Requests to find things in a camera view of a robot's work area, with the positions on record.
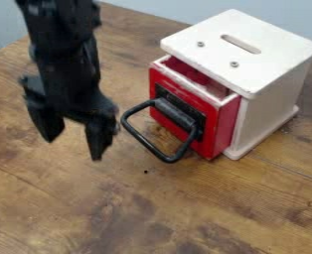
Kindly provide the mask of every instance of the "white wooden box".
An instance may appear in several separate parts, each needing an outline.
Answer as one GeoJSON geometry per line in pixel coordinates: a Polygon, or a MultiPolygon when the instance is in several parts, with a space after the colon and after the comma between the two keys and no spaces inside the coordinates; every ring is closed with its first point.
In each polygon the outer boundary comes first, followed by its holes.
{"type": "Polygon", "coordinates": [[[312,41],[229,10],[163,39],[162,49],[241,95],[225,150],[240,159],[299,111],[312,41]]]}

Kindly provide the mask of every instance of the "wood grain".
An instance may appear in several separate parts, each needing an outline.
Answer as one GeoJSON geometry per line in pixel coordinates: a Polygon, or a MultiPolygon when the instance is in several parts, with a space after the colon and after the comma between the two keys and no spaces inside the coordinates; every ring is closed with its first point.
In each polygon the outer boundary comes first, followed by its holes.
{"type": "MultiPolygon", "coordinates": [[[[103,22],[102,87],[123,112],[147,99],[159,40],[186,25],[107,4],[103,22]]],[[[80,125],[50,145],[31,123],[28,44],[0,51],[0,254],[312,254],[312,71],[301,114],[238,162],[190,152],[165,165],[122,131],[94,163],[80,125]]],[[[134,123],[180,145],[147,112],[134,123]]]]}

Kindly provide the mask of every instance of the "small hole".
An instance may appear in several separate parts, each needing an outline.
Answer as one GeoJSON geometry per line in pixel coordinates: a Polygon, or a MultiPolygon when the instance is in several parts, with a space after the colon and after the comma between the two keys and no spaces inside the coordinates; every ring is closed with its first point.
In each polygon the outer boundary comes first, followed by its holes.
{"type": "Polygon", "coordinates": [[[233,36],[229,36],[229,35],[222,35],[222,39],[228,43],[230,43],[230,44],[236,45],[237,47],[240,47],[242,50],[245,50],[245,51],[248,51],[248,52],[251,52],[256,55],[261,54],[261,50],[257,47],[252,46],[251,44],[248,44],[247,42],[244,42],[238,38],[236,38],[233,36]]]}

